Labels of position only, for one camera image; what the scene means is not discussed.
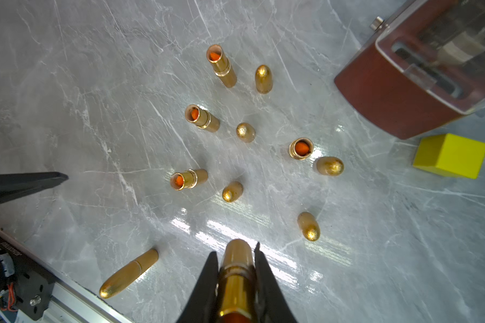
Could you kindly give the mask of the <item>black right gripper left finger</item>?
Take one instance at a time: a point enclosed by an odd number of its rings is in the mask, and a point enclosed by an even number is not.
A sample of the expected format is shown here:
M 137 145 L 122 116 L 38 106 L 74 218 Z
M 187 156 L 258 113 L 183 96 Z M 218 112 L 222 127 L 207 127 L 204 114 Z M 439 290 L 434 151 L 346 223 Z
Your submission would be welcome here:
M 211 252 L 192 290 L 189 300 L 181 312 L 177 323 L 213 322 L 218 286 L 218 257 Z

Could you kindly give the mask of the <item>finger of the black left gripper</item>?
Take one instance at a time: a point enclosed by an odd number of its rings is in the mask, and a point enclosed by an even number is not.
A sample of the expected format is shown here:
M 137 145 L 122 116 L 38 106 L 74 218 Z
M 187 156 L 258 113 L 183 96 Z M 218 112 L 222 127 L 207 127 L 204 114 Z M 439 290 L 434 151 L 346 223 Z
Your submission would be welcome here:
M 0 204 L 57 187 L 68 179 L 60 172 L 0 174 Z

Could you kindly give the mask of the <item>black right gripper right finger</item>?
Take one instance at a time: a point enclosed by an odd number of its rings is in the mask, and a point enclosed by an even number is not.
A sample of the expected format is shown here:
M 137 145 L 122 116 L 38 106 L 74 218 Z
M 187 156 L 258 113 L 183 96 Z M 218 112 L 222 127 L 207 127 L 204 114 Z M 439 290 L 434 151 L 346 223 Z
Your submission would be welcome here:
M 297 323 L 269 266 L 260 243 L 254 249 L 257 277 L 257 321 L 269 323 Z

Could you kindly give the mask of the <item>gold bullet lipstick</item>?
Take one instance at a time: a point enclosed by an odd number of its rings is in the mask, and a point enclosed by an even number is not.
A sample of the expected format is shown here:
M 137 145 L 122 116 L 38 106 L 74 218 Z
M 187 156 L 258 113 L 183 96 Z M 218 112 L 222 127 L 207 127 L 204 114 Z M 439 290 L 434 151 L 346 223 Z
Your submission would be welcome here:
M 289 146 L 289 154 L 295 160 L 305 160 L 313 152 L 313 142 L 305 137 L 294 140 Z
M 217 322 L 256 322 L 256 274 L 253 253 L 247 242 L 230 241 L 218 277 L 215 319 Z
M 197 128 L 215 133 L 220 128 L 220 121 L 207 110 L 191 104 L 185 109 L 186 120 Z
M 211 64 L 214 73 L 227 88 L 232 88 L 236 85 L 237 75 L 229 58 L 219 44 L 213 44 L 207 49 L 206 58 Z
M 159 253 L 156 249 L 149 249 L 147 252 L 137 257 L 116 273 L 110 276 L 101 286 L 99 296 L 108 299 L 116 296 L 129 287 L 151 266 L 159 260 Z

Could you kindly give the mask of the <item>gold lipstick cap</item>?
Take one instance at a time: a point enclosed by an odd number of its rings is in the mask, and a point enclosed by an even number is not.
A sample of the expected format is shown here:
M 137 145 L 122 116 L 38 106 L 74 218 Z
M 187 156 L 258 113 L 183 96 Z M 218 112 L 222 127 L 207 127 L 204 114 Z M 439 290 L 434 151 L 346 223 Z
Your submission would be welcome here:
M 316 161 L 317 171 L 325 176 L 339 176 L 344 172 L 344 163 L 334 156 L 324 156 Z
M 247 122 L 242 122 L 237 125 L 236 134 L 237 137 L 245 143 L 254 141 L 256 137 L 255 129 Z
M 239 181 L 233 181 L 222 191 L 222 198 L 227 203 L 238 200 L 244 192 L 244 186 Z
M 273 88 L 273 75 L 266 65 L 260 65 L 255 71 L 255 87 L 260 94 L 267 94 Z
M 297 223 L 302 231 L 303 236 L 308 241 L 315 242 L 320 238 L 321 230 L 313 214 L 309 212 L 302 212 L 297 217 Z

